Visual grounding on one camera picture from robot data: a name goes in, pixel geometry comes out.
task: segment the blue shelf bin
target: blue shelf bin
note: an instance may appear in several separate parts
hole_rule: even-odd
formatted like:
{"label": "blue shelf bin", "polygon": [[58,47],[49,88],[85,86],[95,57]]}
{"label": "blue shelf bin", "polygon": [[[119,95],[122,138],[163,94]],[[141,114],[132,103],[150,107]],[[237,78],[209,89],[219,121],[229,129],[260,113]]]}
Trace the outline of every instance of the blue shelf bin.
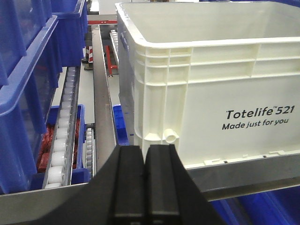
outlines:
{"label": "blue shelf bin", "polygon": [[228,198],[210,202],[220,217],[228,225],[249,225],[250,219],[237,198]]}
{"label": "blue shelf bin", "polygon": [[51,17],[8,78],[0,86],[0,187],[7,193],[26,191],[36,170],[36,157],[46,132],[51,101],[58,87],[54,29]]}
{"label": "blue shelf bin", "polygon": [[254,225],[300,224],[300,187],[239,197]]}
{"label": "blue shelf bin", "polygon": [[0,1],[0,86],[8,77],[50,14],[50,0]]}
{"label": "blue shelf bin", "polygon": [[[47,123],[54,125],[58,114],[58,106],[52,106],[49,112]],[[83,167],[83,142],[84,132],[86,130],[84,123],[84,106],[78,105],[77,118],[80,120],[79,135],[78,135],[78,149],[76,169],[72,170],[71,184],[81,184],[90,181],[90,172]],[[38,173],[33,176],[30,190],[38,190],[42,188],[44,181],[44,173]]]}
{"label": "blue shelf bin", "polygon": [[118,143],[119,145],[129,145],[121,105],[114,105],[112,107],[112,111],[113,111],[114,122],[117,129]]}
{"label": "blue shelf bin", "polygon": [[85,0],[51,0],[52,13],[59,18],[57,27],[63,67],[79,66],[85,47],[87,8]]}

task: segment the blue plastic bin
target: blue plastic bin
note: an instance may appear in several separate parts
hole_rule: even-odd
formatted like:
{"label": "blue plastic bin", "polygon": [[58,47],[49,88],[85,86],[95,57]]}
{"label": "blue plastic bin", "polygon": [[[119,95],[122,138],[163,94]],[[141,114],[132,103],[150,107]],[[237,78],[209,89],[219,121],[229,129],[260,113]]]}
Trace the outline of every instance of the blue plastic bin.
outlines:
{"label": "blue plastic bin", "polygon": [[254,225],[300,224],[300,187],[239,197]]}
{"label": "blue plastic bin", "polygon": [[238,199],[228,198],[210,202],[220,217],[228,225],[248,225],[250,219],[243,211]]}
{"label": "blue plastic bin", "polygon": [[[52,106],[49,112],[47,123],[55,124],[59,106]],[[83,142],[84,131],[86,130],[84,123],[84,105],[78,105],[77,118],[80,119],[78,149],[77,149],[77,163],[76,169],[72,170],[71,184],[81,184],[90,181],[90,172],[83,167]],[[42,188],[44,181],[44,173],[35,174],[32,178],[30,190],[38,190]]]}
{"label": "blue plastic bin", "polygon": [[4,193],[29,189],[46,132],[45,118],[58,86],[59,63],[51,17],[0,87],[0,186]]}
{"label": "blue plastic bin", "polygon": [[8,77],[36,35],[52,16],[50,0],[0,1],[0,85]]}
{"label": "blue plastic bin", "polygon": [[79,66],[85,47],[87,8],[85,0],[51,0],[52,13],[59,18],[57,27],[63,67]]}
{"label": "blue plastic bin", "polygon": [[112,111],[117,129],[118,143],[119,145],[129,145],[121,105],[114,105]]}

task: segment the metal guide rail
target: metal guide rail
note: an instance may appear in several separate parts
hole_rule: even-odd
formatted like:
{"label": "metal guide rail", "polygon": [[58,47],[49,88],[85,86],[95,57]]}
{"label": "metal guide rail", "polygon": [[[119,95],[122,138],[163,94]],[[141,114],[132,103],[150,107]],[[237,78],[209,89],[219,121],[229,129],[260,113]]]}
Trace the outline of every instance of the metal guide rail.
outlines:
{"label": "metal guide rail", "polygon": [[43,188],[71,184],[80,67],[68,67]]}

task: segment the red bar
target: red bar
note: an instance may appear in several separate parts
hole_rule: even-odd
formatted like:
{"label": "red bar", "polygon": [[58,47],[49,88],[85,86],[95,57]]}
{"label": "red bar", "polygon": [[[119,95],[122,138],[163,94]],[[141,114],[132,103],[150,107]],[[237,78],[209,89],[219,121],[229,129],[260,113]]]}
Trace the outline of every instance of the red bar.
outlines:
{"label": "red bar", "polygon": [[108,45],[105,46],[105,52],[106,52],[106,58],[107,58],[108,71],[109,71],[109,74],[111,75],[113,73],[113,69],[118,69],[118,66],[112,65],[111,54],[110,54],[110,49],[109,49]]}
{"label": "red bar", "polygon": [[117,24],[117,20],[89,20],[89,25],[97,25],[97,24]]}

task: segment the red and white warning stripe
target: red and white warning stripe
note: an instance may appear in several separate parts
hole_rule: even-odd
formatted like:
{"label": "red and white warning stripe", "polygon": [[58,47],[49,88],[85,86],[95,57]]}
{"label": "red and white warning stripe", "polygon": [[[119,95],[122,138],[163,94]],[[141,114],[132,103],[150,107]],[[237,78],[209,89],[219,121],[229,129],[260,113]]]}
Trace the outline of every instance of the red and white warning stripe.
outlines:
{"label": "red and white warning stripe", "polygon": [[93,47],[87,47],[86,53],[89,55],[89,63],[93,63]]}

